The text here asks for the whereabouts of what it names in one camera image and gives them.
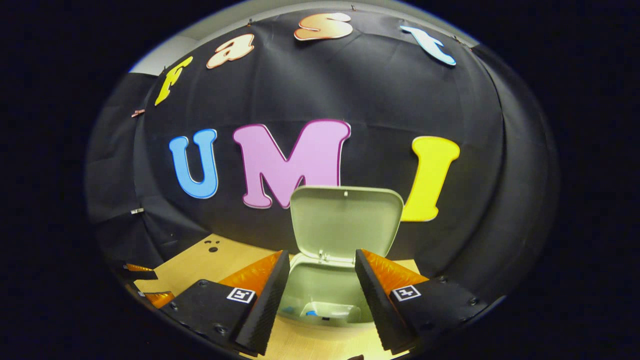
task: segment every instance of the screw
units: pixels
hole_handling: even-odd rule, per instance
[[[227,328],[218,323],[214,325],[213,328],[222,336],[227,334]]]

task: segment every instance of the white wall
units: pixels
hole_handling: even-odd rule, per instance
[[[140,60],[129,72],[160,75],[165,66],[176,62],[182,55],[195,49],[196,40],[176,35],[156,47]]]
[[[148,53],[129,72],[159,75],[165,66],[169,66],[196,47],[233,29],[245,26],[249,18],[252,18],[253,21],[258,21],[281,13],[316,7],[343,8],[345,11],[351,11],[352,4],[356,10],[386,13],[420,24],[425,28],[435,29],[449,36],[456,35],[459,41],[466,43],[469,47],[478,44],[475,39],[462,32],[462,30],[426,13],[424,10],[400,1],[249,0],[214,13],[181,31],[178,35]]]

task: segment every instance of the black background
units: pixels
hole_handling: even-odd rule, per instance
[[[5,11],[19,25],[5,55],[4,85],[18,84],[4,95],[17,105],[5,153],[34,165],[16,173],[23,190],[7,191],[19,200],[4,241],[19,249],[7,273],[5,329],[19,351],[10,358],[213,358],[137,306],[100,262],[82,173],[93,120],[120,76],[160,41],[231,2],[25,4]],[[490,316],[425,358],[637,357],[629,261],[637,217],[628,212],[637,197],[630,127],[637,6],[420,5],[486,44],[529,84],[550,119],[563,177],[558,218],[534,272]]]

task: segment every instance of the black fabric backdrop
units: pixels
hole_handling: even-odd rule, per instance
[[[457,65],[452,69],[430,58],[411,34],[398,28],[414,24],[388,15],[350,12],[354,31],[347,37],[294,39],[300,19],[331,11],[288,13],[211,40],[167,66],[165,72],[194,57],[167,99],[154,106],[162,73],[144,106],[146,113],[133,121],[123,115],[127,126],[138,125],[134,168],[141,170],[134,174],[135,192],[164,260],[206,232],[297,253],[288,209],[243,204],[243,160],[232,133],[245,124],[265,124],[288,156],[305,123],[321,118],[351,125],[342,152],[342,184],[391,188],[405,201],[418,165],[412,140],[428,135],[456,142],[461,156],[447,174],[438,216],[426,223],[403,222],[388,257],[410,259],[429,249],[429,266],[442,268],[464,246],[493,195],[501,165],[502,113],[490,77],[468,48],[433,30],[431,35],[445,44]],[[204,66],[220,44],[247,33],[255,35],[249,55],[212,70]],[[202,200],[179,186],[168,143],[205,128],[218,132],[214,153],[219,187],[214,197]],[[197,181],[202,178],[197,147],[190,145],[187,154]],[[97,171],[94,178],[101,178]],[[108,190],[91,189],[112,199]]]

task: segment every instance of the container hinge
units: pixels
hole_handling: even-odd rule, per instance
[[[327,253],[323,252],[322,250],[320,250],[318,252],[318,263],[322,263],[323,261],[326,262],[326,258],[327,258]]]

